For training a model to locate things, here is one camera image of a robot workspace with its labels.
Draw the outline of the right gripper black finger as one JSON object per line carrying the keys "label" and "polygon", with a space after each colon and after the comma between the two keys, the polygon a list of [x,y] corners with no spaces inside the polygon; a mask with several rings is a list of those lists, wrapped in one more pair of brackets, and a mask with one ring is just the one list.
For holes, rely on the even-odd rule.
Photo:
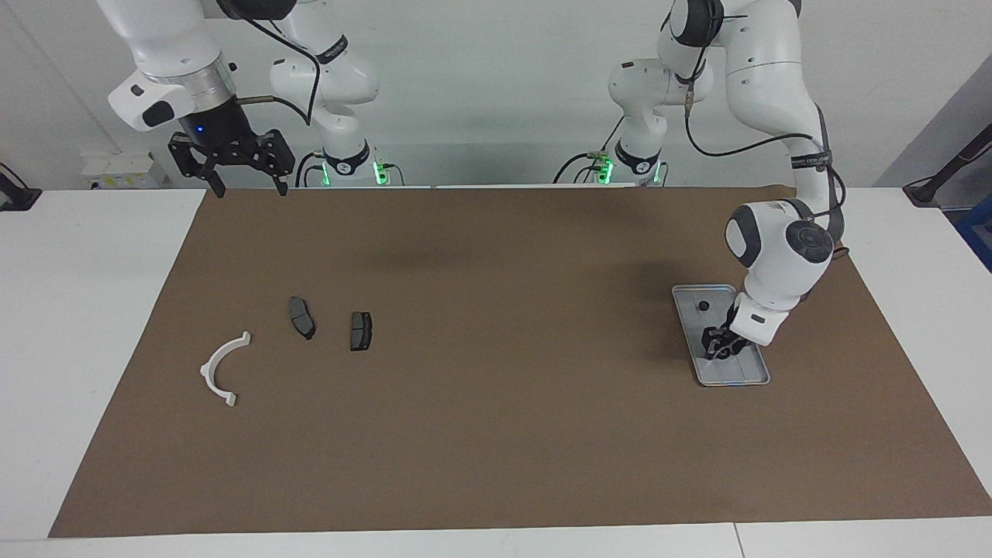
{"label": "right gripper black finger", "polygon": [[260,136],[260,157],[263,172],[272,177],[277,193],[286,195],[286,177],[294,173],[295,155],[279,130],[269,130]]}
{"label": "right gripper black finger", "polygon": [[184,177],[205,181],[217,198],[224,197],[226,184],[216,170],[219,155],[215,150],[195,144],[187,134],[173,134],[169,141],[169,151]]}

